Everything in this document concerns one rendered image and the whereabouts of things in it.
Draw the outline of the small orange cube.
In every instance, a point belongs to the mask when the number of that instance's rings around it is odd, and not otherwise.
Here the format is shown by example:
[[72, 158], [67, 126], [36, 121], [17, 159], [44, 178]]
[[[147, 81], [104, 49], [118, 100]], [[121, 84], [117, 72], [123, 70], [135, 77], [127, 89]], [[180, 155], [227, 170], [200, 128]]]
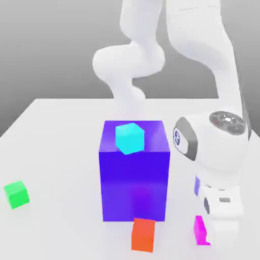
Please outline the small orange cube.
[[153, 252], [155, 220], [135, 218], [131, 235], [131, 249]]

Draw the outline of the small cyan cube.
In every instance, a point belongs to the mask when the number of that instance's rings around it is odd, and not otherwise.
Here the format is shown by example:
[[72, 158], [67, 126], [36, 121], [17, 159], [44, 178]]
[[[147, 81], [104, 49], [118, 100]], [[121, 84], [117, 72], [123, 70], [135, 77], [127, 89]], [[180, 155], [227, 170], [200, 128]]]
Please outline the small cyan cube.
[[116, 126], [115, 143], [124, 155], [143, 151], [145, 147], [145, 132], [136, 123]]

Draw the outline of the small green cube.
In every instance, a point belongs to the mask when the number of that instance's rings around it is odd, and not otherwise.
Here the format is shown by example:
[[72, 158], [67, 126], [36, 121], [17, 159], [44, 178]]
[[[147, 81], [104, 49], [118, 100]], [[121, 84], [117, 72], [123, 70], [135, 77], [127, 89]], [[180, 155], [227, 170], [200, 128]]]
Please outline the small green cube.
[[29, 195], [22, 181], [4, 186], [4, 191], [11, 209], [16, 209], [29, 203]]

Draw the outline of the small magenta cube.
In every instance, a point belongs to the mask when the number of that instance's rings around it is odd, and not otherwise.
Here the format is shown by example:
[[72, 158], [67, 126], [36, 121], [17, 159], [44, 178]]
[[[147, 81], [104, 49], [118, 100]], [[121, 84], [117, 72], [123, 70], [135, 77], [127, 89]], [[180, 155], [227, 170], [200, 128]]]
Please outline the small magenta cube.
[[195, 217], [193, 232], [197, 245], [211, 245], [207, 242], [207, 230], [201, 215], [196, 215]]

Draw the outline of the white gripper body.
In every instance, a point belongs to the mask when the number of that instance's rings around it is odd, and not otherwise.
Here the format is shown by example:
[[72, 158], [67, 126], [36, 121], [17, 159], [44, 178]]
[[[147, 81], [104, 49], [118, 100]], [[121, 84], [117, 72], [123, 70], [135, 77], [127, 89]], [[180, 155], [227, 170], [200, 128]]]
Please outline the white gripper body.
[[240, 186], [218, 189], [203, 186], [203, 216], [209, 219], [238, 219], [243, 216]]

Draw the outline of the large blue box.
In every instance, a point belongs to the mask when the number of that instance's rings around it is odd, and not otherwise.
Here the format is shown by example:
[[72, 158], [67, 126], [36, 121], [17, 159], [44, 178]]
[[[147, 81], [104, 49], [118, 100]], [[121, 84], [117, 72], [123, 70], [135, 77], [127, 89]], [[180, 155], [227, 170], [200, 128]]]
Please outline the large blue box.
[[144, 130], [144, 150], [123, 154], [115, 143], [115, 128], [126, 121], [104, 122], [99, 165], [104, 221], [135, 218], [164, 221], [170, 148], [162, 121], [136, 121]]

